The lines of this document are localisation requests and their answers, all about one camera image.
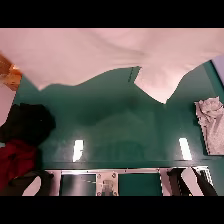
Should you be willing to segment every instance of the green table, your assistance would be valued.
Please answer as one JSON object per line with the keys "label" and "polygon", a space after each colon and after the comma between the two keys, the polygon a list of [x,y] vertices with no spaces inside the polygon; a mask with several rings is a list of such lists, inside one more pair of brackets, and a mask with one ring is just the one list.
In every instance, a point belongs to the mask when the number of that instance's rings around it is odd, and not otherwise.
{"label": "green table", "polygon": [[[220,96],[222,84],[211,62],[180,82],[167,104],[134,85],[139,68],[117,69],[78,86],[51,85],[38,91],[23,77],[14,103],[43,104],[57,128],[40,146],[44,169],[108,169],[208,165],[224,195],[224,160],[207,156],[194,102]],[[179,138],[187,138],[192,161],[184,161]],[[84,140],[72,162],[75,140]]]}

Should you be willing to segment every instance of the white fabric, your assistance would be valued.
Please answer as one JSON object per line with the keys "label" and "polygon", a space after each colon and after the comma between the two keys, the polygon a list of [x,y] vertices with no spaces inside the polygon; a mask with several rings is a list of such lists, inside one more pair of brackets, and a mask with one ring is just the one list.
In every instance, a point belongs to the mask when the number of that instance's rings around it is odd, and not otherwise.
{"label": "white fabric", "polygon": [[224,53],[224,29],[2,28],[0,51],[39,88],[140,66],[135,84],[165,103],[182,77]]}
{"label": "white fabric", "polygon": [[219,97],[195,102],[208,154],[224,155],[224,108]]}

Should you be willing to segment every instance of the crumpled cloth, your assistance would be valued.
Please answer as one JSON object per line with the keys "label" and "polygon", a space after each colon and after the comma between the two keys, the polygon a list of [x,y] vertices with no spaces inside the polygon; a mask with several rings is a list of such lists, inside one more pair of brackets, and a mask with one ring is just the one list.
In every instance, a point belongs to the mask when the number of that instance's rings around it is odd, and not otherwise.
{"label": "crumpled cloth", "polygon": [[223,28],[1,28],[0,51],[38,88],[140,66],[135,84],[166,103],[185,74],[224,53]]}
{"label": "crumpled cloth", "polygon": [[208,154],[224,155],[224,108],[219,97],[195,102]]}
{"label": "crumpled cloth", "polygon": [[11,140],[0,148],[0,190],[12,179],[35,168],[37,149],[22,140]]}

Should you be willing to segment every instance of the dark red fabric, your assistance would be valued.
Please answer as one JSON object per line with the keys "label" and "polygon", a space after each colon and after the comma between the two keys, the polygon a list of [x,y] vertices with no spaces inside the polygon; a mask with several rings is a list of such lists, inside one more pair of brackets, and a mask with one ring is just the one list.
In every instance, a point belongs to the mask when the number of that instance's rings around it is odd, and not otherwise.
{"label": "dark red fabric", "polygon": [[34,146],[22,140],[11,140],[0,148],[0,189],[15,177],[34,169],[36,151]]}

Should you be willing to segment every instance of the pink cloth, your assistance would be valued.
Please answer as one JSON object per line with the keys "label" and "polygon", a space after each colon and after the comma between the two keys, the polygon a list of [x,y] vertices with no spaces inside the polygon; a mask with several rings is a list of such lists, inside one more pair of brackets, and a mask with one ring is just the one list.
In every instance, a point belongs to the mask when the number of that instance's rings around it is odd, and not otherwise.
{"label": "pink cloth", "polygon": [[223,39],[223,28],[1,28],[0,51],[39,89],[140,66],[135,84],[165,103],[185,74],[224,53]]}

